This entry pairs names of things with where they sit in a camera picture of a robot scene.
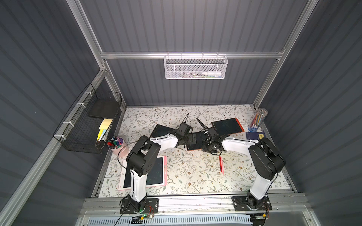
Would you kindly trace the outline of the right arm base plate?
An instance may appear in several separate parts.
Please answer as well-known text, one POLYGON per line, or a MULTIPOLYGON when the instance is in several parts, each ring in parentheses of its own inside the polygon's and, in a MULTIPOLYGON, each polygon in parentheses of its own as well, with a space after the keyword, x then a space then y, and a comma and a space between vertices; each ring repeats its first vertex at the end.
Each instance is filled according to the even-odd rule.
POLYGON ((268 196, 264 196, 261 200, 253 196, 233 196, 232 202, 235 211, 266 211, 272 210, 272 205, 268 196))

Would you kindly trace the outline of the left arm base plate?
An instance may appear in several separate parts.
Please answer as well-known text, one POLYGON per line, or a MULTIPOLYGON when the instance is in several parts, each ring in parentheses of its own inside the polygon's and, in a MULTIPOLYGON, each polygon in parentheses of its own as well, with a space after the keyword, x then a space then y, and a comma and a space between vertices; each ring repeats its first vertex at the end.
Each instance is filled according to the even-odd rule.
POLYGON ((158 213, 159 199, 144 198, 136 202, 127 196, 120 201, 119 206, 120 214, 155 214, 158 213))

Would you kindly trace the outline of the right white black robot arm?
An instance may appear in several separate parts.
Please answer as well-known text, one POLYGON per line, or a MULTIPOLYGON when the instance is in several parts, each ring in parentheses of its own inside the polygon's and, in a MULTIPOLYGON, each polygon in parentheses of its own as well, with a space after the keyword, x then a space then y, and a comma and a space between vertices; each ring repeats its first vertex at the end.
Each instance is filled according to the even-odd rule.
POLYGON ((223 151, 234 151, 250 156, 257 176, 248 190, 245 202, 253 211, 266 206, 268 191, 286 164, 270 139, 242 140, 229 135, 221 136, 213 128, 201 132, 200 137, 204 140, 204 152, 220 155, 223 151))

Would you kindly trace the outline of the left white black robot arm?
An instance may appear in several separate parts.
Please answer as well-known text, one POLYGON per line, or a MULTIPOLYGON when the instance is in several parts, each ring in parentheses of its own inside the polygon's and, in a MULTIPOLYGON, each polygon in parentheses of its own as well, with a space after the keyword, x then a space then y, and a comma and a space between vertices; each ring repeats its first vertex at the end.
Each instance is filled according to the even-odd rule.
POLYGON ((128 154, 127 169, 131 173, 131 192, 127 196, 129 206, 135 212, 142 212, 146 206, 146 181, 154 167, 160 151, 185 145, 193 128, 181 123, 176 129, 159 137, 141 136, 128 154))

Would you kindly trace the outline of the red tablet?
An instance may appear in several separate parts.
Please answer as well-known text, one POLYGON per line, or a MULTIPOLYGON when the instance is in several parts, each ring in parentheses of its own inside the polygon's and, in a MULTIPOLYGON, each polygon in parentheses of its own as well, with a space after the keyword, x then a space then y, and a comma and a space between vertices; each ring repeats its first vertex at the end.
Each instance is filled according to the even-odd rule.
POLYGON ((160 124, 157 124, 154 128, 154 130, 152 131, 150 137, 155 138, 155 137, 162 137, 165 136, 169 133, 173 133, 175 129, 167 127, 167 126, 163 126, 160 124))
POLYGON ((201 150, 203 147, 203 139, 200 132, 193 132, 187 135, 186 148, 188 151, 201 150))
POLYGON ((214 121, 211 122, 211 125, 220 136, 237 134, 245 131, 237 118, 214 121))

